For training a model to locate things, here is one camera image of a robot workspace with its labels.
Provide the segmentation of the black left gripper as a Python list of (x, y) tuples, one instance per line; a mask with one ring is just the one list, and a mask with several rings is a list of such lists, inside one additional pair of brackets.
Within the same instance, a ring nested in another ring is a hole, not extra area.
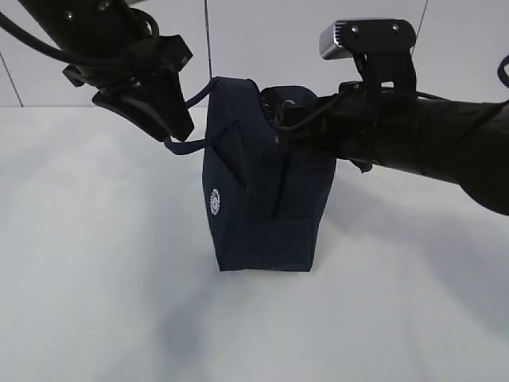
[[(84, 34), (73, 48), (87, 59), (120, 62), (107, 68), (69, 64), (63, 74), (75, 87), (97, 88), (92, 102), (123, 117), (159, 142), (169, 136), (186, 140), (194, 123), (185, 104), (179, 72), (193, 53), (179, 34), (136, 38), (106, 34)], [(139, 100), (110, 95), (142, 86)]]

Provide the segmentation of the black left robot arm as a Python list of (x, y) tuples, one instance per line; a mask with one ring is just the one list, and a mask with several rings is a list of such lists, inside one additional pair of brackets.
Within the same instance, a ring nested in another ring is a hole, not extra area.
[(146, 12), (124, 1), (23, 1), (23, 8), (66, 53), (120, 60), (113, 68), (69, 64), (64, 75), (76, 87), (97, 88), (92, 102), (159, 142), (183, 142), (194, 129), (179, 73), (192, 52), (180, 35), (162, 36)]

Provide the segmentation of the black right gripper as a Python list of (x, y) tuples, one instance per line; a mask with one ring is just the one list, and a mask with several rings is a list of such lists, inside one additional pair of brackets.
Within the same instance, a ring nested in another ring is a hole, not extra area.
[(340, 144), (375, 122), (380, 101), (381, 92), (348, 82), (336, 94), (302, 105), (285, 102), (278, 113), (278, 145), (341, 158)]

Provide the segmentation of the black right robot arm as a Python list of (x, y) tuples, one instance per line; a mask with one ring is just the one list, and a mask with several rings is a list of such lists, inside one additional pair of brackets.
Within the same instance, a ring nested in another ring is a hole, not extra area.
[(289, 106), (277, 141), (293, 150), (375, 166), (459, 187), (476, 203), (508, 214), (508, 103), (467, 103), (366, 84)]

